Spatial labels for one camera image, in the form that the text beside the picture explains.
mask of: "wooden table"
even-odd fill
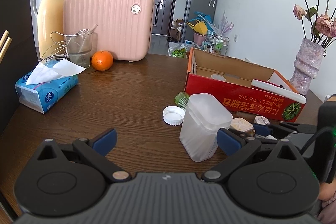
[[[79,84],[46,114],[20,105],[0,138],[0,190],[19,213],[13,185],[30,156],[46,138],[70,143],[93,138],[107,128],[118,132],[109,160],[134,175],[146,172],[196,172],[225,158],[218,149],[193,162],[179,141],[180,127],[165,124],[162,111],[184,90],[187,60],[148,54],[143,60],[117,61],[105,72],[88,69]],[[310,92],[298,122],[315,123],[321,101]],[[0,223],[9,223],[0,210]]]

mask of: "marbled vase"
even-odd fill
[[[306,95],[311,79],[317,77],[323,54],[324,48],[321,45],[313,43],[307,38],[302,40],[294,62],[295,71],[289,81],[300,94]]]

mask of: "tile floor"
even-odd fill
[[[148,53],[167,55],[168,54],[168,42],[167,37],[161,37],[158,35],[152,35],[152,42]]]

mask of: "chopstick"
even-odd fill
[[[5,56],[5,53],[7,52],[7,49],[10,45],[10,43],[12,42],[12,39],[9,37],[7,38],[3,48],[1,49],[1,52],[0,52],[0,64],[1,64],[1,61],[3,59],[3,57]]]
[[[3,33],[2,37],[1,37],[1,40],[0,40],[0,51],[1,51],[1,49],[2,49],[2,47],[3,47],[3,45],[4,45],[4,43],[5,43],[5,41],[6,41],[8,35],[9,35],[9,32],[8,32],[8,31],[5,31],[5,32]]]

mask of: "translucent plastic container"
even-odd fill
[[[212,95],[191,95],[185,110],[180,141],[193,161],[210,159],[217,145],[217,131],[228,129],[232,114]]]

